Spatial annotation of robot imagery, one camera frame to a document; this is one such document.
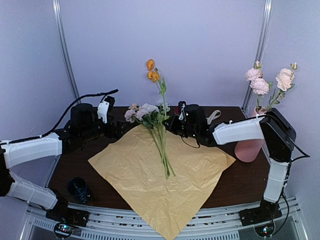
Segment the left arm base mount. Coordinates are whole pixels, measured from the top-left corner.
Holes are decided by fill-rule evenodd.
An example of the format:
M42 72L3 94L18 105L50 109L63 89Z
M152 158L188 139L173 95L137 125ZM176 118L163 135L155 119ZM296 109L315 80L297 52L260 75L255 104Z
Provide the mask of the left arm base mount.
M79 227L86 227L90 215L86 210L70 208L64 198L58 199L52 209L43 209L48 219L57 221L53 233L62 240L69 238Z

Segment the orange yellow wrapping paper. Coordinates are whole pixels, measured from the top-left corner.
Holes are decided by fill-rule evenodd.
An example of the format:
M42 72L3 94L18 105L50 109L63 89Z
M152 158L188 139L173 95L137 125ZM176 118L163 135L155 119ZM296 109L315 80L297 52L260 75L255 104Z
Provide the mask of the orange yellow wrapping paper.
M173 240L191 221L235 159L218 147L195 148L195 140L166 134L175 172L165 176L159 150L142 125L89 159L129 206L155 231Z

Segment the pink flower stem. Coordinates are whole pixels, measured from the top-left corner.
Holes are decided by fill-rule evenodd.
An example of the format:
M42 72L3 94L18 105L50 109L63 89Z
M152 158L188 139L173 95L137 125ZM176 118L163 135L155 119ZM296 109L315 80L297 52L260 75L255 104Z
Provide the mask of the pink flower stem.
M244 77L249 81L249 87L254 94L257 95L257 104L254 108L257 114L262 114L267 111L267 107L263 107L262 99L273 87L273 82L266 81L263 78L262 63L260 61L255 61L253 68L249 69Z

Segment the light pink rose stem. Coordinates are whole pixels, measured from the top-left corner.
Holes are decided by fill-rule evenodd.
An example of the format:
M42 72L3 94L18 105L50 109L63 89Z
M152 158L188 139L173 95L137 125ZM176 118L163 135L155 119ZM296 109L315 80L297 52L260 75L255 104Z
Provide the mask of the light pink rose stem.
M296 62L290 64L290 68L282 68L275 77L276 89L269 98L266 107L263 107L263 111L267 112L274 105L280 104L280 101L286 96L286 92L291 90L295 84L293 83L295 78L295 71L298 69Z

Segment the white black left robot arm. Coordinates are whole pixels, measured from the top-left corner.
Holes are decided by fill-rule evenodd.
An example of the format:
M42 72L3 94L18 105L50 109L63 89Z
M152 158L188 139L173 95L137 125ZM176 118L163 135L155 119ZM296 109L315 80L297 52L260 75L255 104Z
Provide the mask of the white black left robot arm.
M61 203L57 193L19 177L10 169L33 160L73 153L101 136L120 139L124 134L124 121L109 115L111 109L109 102L97 107L80 103L70 108L70 119L64 128L23 140L1 142L0 195L37 204L51 210L61 222L69 221L72 211Z

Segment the orange flower bouquet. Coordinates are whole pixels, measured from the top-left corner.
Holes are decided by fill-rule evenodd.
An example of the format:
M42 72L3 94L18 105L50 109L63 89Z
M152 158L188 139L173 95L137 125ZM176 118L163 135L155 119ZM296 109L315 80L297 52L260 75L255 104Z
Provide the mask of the orange flower bouquet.
M170 108L166 104L157 106L148 103L143 105L133 103L124 114L127 122L139 123L148 129L158 149L166 179L176 175L167 155L167 130L163 125L163 121L169 119L167 114L169 110Z

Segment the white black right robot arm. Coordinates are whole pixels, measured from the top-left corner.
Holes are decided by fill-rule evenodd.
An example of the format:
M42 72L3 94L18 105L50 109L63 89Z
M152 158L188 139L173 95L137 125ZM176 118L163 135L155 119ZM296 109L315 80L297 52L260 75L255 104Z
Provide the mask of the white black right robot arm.
M198 145L216 147L233 142L264 140L269 152L270 169L263 200L256 210L259 220L268 220L287 180L295 148L296 131L276 109L243 120L208 124L204 109L197 104L183 105L179 115L162 124L166 130L183 138L194 138Z

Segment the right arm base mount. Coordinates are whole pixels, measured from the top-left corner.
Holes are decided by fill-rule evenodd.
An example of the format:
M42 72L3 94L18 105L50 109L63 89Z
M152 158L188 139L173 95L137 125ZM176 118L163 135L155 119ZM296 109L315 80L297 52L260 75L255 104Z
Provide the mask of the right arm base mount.
M262 238L271 237L276 231L275 219L280 218L282 212L276 209L274 212L266 208L247 208L239 212L239 218L243 227L251 226L255 233Z

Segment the grey printed ribbon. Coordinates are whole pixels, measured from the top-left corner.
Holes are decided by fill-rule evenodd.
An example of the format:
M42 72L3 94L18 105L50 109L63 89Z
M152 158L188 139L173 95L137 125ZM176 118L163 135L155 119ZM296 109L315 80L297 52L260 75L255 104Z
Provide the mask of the grey printed ribbon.
M216 120L221 116L221 111L220 110L214 110L209 117L206 118L207 124L210 125L213 120Z

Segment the orange flower stem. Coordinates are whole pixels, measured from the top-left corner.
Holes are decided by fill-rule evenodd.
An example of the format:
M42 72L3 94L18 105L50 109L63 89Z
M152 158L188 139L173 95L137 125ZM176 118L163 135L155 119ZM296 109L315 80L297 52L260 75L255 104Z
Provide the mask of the orange flower stem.
M167 84L165 79L161 76L160 71L156 67L156 63L152 58L146 61L146 68L147 78L156 85L160 95L160 98L157 102L157 106L159 108L158 122L160 125L162 125L163 121L168 119L168 104L166 102L165 97L167 91Z

